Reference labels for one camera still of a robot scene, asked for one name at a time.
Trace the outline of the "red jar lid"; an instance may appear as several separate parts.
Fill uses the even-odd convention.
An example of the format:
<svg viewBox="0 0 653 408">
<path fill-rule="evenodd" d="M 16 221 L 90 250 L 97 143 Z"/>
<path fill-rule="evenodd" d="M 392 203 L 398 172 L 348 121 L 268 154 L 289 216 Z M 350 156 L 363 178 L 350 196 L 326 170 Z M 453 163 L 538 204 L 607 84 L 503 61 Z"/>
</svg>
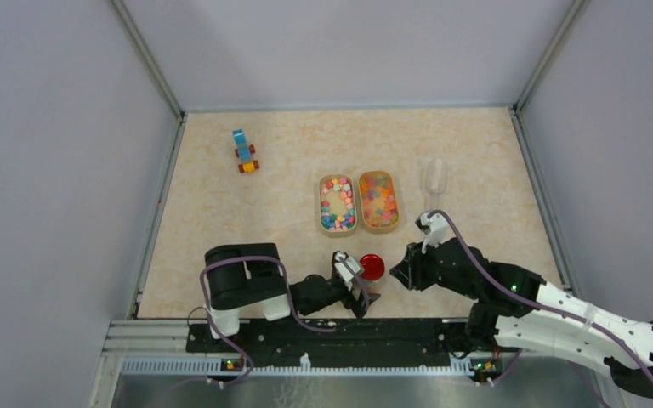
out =
<svg viewBox="0 0 653 408">
<path fill-rule="evenodd" d="M 384 261 L 377 254 L 365 254 L 359 263 L 362 267 L 361 278 L 364 280 L 379 281 L 385 273 Z"/>
</svg>

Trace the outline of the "clear plastic scoop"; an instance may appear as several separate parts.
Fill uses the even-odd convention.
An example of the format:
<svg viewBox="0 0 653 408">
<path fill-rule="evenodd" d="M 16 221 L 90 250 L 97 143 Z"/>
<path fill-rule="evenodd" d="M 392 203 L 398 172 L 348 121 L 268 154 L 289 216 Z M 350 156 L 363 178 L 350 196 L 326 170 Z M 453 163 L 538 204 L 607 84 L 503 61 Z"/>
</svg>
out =
<svg viewBox="0 0 653 408">
<path fill-rule="evenodd" d="M 441 209 L 441 198 L 446 193 L 448 180 L 448 167 L 441 158 L 432 158 L 428 163 L 424 174 L 424 191 L 426 193 L 426 210 L 434 211 Z"/>
</svg>

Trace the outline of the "clear plastic jar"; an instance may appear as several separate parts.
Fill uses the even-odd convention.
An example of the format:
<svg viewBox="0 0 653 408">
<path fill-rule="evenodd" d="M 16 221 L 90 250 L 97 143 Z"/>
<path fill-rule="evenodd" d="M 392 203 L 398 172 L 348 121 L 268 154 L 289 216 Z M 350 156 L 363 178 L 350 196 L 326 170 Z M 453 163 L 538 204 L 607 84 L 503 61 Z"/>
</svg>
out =
<svg viewBox="0 0 653 408">
<path fill-rule="evenodd" d="M 369 293 L 378 293 L 382 285 L 382 279 L 376 279 L 376 280 L 364 279 L 363 281 Z"/>
</svg>

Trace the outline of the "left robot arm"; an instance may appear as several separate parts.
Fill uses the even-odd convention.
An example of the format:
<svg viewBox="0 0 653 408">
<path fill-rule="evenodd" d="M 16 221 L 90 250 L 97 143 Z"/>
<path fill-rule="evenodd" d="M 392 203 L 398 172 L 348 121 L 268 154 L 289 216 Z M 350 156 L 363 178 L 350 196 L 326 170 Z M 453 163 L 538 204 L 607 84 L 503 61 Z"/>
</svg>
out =
<svg viewBox="0 0 653 408">
<path fill-rule="evenodd" d="M 380 298 L 370 292 L 360 262 L 342 251 L 332 254 L 329 277 L 308 275 L 293 284 L 274 243 L 217 246 L 205 253 L 204 261 L 200 285 L 209 324 L 206 339 L 218 351 L 235 347 L 241 309 L 249 305 L 257 304 L 268 321 L 292 316 L 302 324 L 302 316 L 335 303 L 360 319 Z"/>
</svg>

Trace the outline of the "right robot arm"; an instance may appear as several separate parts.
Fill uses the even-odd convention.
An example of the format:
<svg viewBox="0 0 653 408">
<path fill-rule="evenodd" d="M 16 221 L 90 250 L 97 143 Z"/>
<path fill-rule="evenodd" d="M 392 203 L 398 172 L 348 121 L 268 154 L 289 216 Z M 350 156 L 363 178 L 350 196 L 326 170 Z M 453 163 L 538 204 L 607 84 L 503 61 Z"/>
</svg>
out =
<svg viewBox="0 0 653 408">
<path fill-rule="evenodd" d="M 605 311 L 527 269 L 490 261 L 455 238 L 438 246 L 408 244 L 389 273 L 408 290 L 440 286 L 473 300 L 459 351 L 535 351 L 653 399 L 653 321 Z"/>
</svg>

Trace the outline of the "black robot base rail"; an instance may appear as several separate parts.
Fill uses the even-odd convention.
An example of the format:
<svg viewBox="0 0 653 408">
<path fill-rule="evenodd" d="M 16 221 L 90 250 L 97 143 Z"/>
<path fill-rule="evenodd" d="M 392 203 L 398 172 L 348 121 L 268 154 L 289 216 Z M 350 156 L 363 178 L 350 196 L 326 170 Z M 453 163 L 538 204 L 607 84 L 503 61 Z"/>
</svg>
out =
<svg viewBox="0 0 653 408">
<path fill-rule="evenodd" d="M 243 350 L 258 368 L 295 366 L 303 355 L 316 368 L 446 367 L 458 357 L 496 355 L 492 340 L 467 336 L 465 320 L 441 318 L 315 319 L 308 330 L 294 320 L 243 320 L 235 335 L 214 338 L 192 323 L 185 349 L 192 354 Z"/>
</svg>

